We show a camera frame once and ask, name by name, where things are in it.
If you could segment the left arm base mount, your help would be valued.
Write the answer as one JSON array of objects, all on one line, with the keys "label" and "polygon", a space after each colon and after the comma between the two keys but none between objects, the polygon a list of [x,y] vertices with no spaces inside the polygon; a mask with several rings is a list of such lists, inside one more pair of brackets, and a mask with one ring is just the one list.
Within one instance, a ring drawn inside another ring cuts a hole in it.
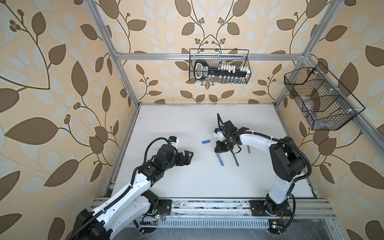
[{"label": "left arm base mount", "polygon": [[133,221],[138,231],[143,235],[152,233],[171,214],[172,202],[171,199],[160,199],[151,203],[148,212]]}]

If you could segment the blue pen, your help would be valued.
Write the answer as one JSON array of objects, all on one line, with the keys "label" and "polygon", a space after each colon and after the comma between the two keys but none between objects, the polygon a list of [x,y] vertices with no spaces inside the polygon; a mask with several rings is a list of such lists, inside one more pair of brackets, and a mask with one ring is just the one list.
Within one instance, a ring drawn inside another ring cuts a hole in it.
[{"label": "blue pen", "polygon": [[224,166],[224,162],[223,162],[223,160],[222,160],[220,154],[219,154],[219,153],[216,153],[216,155],[217,155],[217,157],[218,157],[218,159],[219,159],[219,162],[220,162],[221,166],[223,167],[223,166]]}]

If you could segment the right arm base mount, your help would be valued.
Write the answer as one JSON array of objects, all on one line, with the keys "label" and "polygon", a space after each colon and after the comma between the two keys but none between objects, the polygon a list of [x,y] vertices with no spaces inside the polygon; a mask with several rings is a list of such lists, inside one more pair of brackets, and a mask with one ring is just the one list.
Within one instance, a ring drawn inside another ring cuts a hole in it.
[{"label": "right arm base mount", "polygon": [[281,204],[276,204],[270,200],[252,200],[250,207],[253,217],[273,217],[268,220],[268,231],[272,235],[282,235],[291,226],[296,215],[296,199],[293,198],[292,206],[286,199]]}]

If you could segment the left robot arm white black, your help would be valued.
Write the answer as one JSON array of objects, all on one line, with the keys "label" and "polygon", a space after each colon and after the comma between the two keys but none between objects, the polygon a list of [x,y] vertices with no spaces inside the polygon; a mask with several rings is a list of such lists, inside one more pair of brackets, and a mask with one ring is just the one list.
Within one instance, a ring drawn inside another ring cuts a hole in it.
[{"label": "left robot arm white black", "polygon": [[150,189],[165,171],[191,163],[193,152],[179,152],[173,145],[162,145],[150,160],[134,169],[131,181],[106,202],[81,211],[75,220],[70,240],[112,240],[137,219],[158,209],[159,197]]}]

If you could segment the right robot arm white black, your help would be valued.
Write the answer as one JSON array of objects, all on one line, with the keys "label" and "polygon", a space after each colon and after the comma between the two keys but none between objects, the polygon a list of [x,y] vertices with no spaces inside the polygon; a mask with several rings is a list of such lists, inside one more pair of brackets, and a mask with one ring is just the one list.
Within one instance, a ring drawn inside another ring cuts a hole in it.
[{"label": "right robot arm white black", "polygon": [[273,186],[266,196],[266,205],[278,207],[286,202],[296,183],[309,178],[312,166],[308,157],[297,147],[290,137],[277,139],[268,135],[250,131],[242,127],[238,129],[231,121],[223,122],[218,116],[218,128],[214,131],[219,139],[215,152],[234,153],[234,146],[246,145],[269,153],[274,173]]}]

